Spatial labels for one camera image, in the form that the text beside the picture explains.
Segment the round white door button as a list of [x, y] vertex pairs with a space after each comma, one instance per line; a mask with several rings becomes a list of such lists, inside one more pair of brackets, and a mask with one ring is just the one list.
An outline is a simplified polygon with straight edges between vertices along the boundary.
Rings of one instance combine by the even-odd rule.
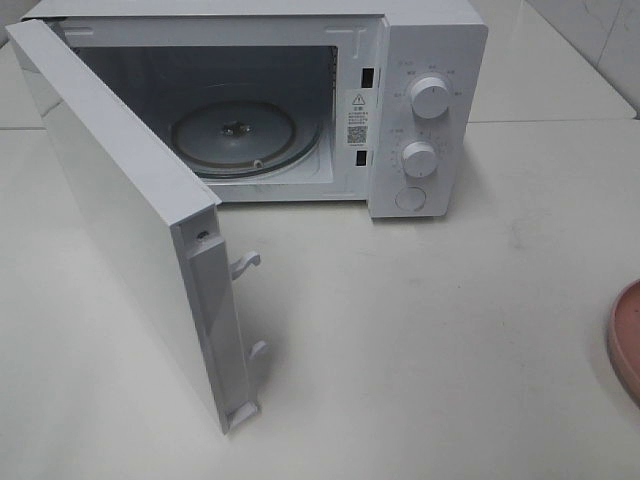
[[426, 203], [426, 193], [419, 187], [403, 188], [395, 197], [396, 206], [406, 212], [419, 212]]

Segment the white dial knob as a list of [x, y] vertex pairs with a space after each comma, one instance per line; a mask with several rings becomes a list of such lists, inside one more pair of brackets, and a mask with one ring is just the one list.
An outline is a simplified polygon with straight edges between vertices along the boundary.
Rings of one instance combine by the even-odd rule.
[[408, 177], [426, 178], [436, 171], [439, 156], [429, 142], [417, 141], [404, 147], [401, 163]]
[[413, 113], [421, 119], [434, 119], [449, 107], [452, 87], [439, 73], [429, 73], [416, 78], [408, 88]]

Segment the pink round plate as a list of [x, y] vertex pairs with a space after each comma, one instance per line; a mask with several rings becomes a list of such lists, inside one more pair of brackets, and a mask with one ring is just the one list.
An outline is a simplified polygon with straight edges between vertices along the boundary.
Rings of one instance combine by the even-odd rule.
[[639, 403], [639, 281], [616, 298], [607, 325], [609, 357], [621, 384]]

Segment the white microwave door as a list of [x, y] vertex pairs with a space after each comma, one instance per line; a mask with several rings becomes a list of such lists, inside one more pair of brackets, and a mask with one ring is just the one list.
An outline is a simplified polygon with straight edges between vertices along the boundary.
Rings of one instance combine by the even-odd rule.
[[98, 248], [228, 432], [259, 410], [219, 197], [45, 22], [8, 37], [67, 183]]

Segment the glass microwave turntable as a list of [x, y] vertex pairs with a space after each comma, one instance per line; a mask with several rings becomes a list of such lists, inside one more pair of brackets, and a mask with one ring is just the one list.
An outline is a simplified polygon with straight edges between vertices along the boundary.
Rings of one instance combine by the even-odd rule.
[[170, 130], [171, 146], [200, 177], [249, 178], [279, 170], [311, 151], [322, 120], [273, 102], [224, 100], [184, 114]]

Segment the white microwave oven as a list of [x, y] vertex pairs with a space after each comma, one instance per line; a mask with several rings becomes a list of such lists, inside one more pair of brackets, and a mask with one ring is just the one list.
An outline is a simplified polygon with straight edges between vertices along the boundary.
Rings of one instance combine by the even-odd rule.
[[[488, 35], [466, 1], [42, 1], [16, 23], [28, 20], [52, 28], [219, 204], [363, 201], [374, 218], [447, 211]], [[408, 88], [429, 73], [452, 97], [426, 120]], [[171, 146], [171, 127], [232, 99], [313, 115], [321, 136], [279, 170], [200, 177]], [[426, 178], [402, 168], [417, 141], [439, 156]], [[406, 187], [425, 191], [419, 212], [396, 206]]]

